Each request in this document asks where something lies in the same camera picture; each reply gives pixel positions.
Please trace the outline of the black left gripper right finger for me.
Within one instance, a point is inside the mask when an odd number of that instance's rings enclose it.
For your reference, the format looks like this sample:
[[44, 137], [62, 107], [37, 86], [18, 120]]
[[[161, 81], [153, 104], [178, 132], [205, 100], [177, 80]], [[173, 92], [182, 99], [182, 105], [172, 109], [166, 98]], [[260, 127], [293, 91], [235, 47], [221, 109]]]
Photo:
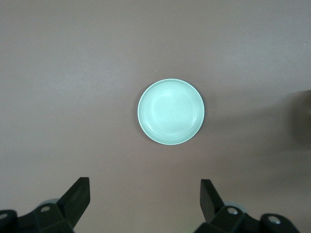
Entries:
[[286, 217], [263, 214], [259, 220], [241, 208], [226, 205], [209, 179], [200, 183], [200, 206], [205, 222], [196, 233], [296, 233], [297, 227]]

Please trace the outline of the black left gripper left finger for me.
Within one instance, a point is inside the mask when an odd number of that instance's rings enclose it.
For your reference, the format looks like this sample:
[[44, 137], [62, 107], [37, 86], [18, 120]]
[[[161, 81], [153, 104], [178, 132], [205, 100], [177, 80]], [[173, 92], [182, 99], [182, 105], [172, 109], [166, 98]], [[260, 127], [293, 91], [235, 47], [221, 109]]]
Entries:
[[90, 182], [80, 177], [55, 203], [44, 203], [18, 216], [15, 210], [1, 210], [2, 233], [73, 233], [90, 203]]

